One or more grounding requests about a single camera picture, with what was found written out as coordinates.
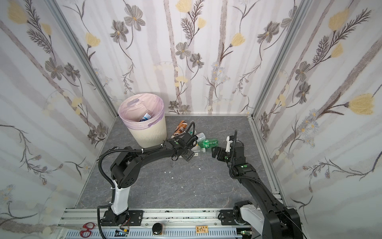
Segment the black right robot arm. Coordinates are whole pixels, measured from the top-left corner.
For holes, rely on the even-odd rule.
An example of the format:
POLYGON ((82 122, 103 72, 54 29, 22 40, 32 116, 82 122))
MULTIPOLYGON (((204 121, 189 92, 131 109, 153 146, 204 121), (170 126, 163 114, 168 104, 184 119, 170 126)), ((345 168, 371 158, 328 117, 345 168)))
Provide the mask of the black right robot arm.
POLYGON ((229 175, 238 180, 256 204, 239 202, 233 209, 238 224, 248 223, 263 239, 306 239, 296 209, 286 207, 265 186, 256 169, 246 161, 244 144, 237 139, 237 130, 228 137, 229 149, 214 147, 212 157, 225 162, 229 175))

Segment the clear bottle blue label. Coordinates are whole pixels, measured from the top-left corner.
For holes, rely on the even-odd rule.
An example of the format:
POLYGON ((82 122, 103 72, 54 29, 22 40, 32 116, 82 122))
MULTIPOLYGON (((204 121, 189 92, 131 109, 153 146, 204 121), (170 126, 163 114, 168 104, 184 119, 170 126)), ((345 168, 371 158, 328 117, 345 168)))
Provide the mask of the clear bottle blue label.
POLYGON ((142 116, 142 118, 140 119, 140 121, 147 121, 147 120, 150 120, 152 117, 153 117, 153 113, 150 112, 150 111, 147 111, 147 112, 142 116))

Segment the clear bottle red cap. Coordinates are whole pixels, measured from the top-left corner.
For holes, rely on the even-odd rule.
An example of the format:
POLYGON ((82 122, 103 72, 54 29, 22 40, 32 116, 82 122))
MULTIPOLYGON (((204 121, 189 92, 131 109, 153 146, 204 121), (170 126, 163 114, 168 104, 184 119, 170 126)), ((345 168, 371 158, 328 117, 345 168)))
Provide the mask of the clear bottle red cap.
POLYGON ((197 137, 197 142, 201 142, 206 139, 206 135, 203 132, 198 133, 196 137, 197 137))

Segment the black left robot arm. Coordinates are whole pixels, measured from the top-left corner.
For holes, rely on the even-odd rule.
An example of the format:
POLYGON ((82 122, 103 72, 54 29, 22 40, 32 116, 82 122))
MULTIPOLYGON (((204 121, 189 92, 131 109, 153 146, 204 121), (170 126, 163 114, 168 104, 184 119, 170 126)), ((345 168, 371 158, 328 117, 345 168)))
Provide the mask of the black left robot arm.
POLYGON ((128 213, 130 187, 137 181, 141 168, 151 162, 169 157, 179 158, 181 156, 186 161, 190 161, 195 155, 192 148, 196 146, 198 139, 195 128, 195 122, 191 122, 184 132, 164 140, 159 145, 141 149, 113 147, 99 156, 97 159, 98 170, 111 185, 112 191, 109 204, 97 206, 96 209, 98 230, 103 239, 105 235, 101 227, 100 210, 107 208, 106 217, 115 225, 121 215, 130 219, 128 213), (113 153, 119 153, 119 156, 110 166, 111 177, 108 177, 102 168, 102 162, 113 153))

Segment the green plastic bottle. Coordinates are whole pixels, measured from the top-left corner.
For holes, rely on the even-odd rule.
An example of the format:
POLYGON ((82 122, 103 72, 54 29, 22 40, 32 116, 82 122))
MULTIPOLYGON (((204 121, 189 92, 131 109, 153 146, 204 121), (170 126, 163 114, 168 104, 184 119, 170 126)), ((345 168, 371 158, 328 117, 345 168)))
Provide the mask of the green plastic bottle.
POLYGON ((218 140, 216 138, 204 139, 204 140, 198 142, 198 146, 200 148, 205 148, 205 149, 217 147, 218 146, 218 140))

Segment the clear square bottle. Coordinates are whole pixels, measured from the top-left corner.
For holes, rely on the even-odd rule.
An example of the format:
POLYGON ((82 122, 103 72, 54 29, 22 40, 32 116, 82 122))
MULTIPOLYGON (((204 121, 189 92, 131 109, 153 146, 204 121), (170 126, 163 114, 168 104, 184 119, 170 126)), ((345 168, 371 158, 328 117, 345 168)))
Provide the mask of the clear square bottle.
POLYGON ((192 149, 192 151, 194 152, 194 153, 205 153, 206 152, 206 149, 205 148, 202 148, 202 147, 200 147, 200 146, 195 146, 193 149, 192 149))

